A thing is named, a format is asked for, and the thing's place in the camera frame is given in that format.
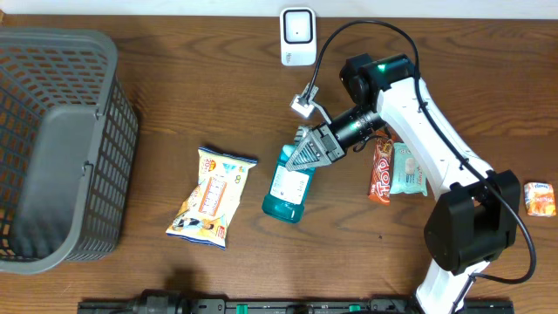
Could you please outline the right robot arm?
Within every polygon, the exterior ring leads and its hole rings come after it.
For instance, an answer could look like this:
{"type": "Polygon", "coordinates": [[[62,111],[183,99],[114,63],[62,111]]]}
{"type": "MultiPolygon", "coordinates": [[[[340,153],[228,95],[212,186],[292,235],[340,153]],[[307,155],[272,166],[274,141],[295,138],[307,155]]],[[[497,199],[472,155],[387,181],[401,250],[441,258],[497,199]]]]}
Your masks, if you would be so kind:
{"type": "Polygon", "coordinates": [[[460,138],[404,54],[347,59],[340,71],[355,107],[308,131],[286,162],[289,171],[326,167],[389,125],[410,149],[436,205],[424,228],[432,262],[415,292],[418,311],[455,313],[488,264],[515,242],[521,186],[496,173],[460,138]]]}

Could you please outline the yellow snack bag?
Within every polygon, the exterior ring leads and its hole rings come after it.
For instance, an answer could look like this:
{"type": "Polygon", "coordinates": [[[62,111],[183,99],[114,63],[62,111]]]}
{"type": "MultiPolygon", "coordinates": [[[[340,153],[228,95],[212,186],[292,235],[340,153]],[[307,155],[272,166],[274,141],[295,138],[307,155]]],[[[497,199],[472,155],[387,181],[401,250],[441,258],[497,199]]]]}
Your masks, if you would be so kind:
{"type": "Polygon", "coordinates": [[[249,170],[257,160],[199,147],[197,186],[182,202],[168,236],[226,248],[228,227],[238,209],[249,170]]]}

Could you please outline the small orange juice carton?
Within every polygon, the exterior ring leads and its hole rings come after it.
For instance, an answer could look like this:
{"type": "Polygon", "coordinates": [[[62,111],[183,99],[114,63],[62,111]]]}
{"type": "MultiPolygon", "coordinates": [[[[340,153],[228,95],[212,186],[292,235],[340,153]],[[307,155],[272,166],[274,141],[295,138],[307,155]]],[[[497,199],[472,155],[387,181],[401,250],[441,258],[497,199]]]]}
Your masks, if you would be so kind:
{"type": "Polygon", "coordinates": [[[556,216],[555,194],[551,184],[528,182],[524,185],[527,214],[531,216],[556,216]]]}

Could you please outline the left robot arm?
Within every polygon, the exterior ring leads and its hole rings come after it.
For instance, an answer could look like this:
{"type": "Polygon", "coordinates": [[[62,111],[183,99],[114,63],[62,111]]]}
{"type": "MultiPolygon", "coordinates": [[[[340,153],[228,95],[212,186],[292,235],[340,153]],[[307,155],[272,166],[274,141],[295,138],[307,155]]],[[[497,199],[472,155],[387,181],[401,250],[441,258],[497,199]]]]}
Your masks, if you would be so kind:
{"type": "Polygon", "coordinates": [[[188,314],[190,306],[181,292],[144,290],[133,301],[132,314],[188,314]]]}

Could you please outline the pale green wipes pack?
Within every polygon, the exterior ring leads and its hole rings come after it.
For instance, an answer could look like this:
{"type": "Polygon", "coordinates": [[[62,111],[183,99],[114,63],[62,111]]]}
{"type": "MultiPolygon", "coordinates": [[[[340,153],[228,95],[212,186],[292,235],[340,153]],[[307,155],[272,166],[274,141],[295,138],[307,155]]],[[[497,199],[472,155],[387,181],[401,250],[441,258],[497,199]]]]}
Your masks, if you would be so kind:
{"type": "Polygon", "coordinates": [[[422,194],[427,196],[426,177],[405,143],[394,144],[391,194],[422,194]]]}

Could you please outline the red brown snack packet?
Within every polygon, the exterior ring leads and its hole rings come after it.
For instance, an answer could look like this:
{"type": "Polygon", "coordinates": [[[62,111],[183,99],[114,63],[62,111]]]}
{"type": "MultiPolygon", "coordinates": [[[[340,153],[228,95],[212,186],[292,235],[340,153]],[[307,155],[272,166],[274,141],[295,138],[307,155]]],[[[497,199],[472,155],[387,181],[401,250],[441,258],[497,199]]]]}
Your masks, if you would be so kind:
{"type": "Polygon", "coordinates": [[[391,156],[393,139],[387,133],[377,133],[374,146],[369,199],[388,206],[391,203],[391,156]]]}

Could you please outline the teal mouthwash bottle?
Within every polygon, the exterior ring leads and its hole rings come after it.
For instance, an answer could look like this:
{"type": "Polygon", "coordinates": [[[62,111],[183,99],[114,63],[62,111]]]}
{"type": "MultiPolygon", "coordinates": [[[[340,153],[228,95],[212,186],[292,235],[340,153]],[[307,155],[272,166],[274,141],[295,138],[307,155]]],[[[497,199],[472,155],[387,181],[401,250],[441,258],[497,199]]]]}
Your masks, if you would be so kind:
{"type": "Polygon", "coordinates": [[[304,203],[316,170],[289,171],[286,163],[296,145],[284,145],[277,159],[274,175],[262,203],[262,211],[277,220],[299,223],[303,218],[304,203]]]}

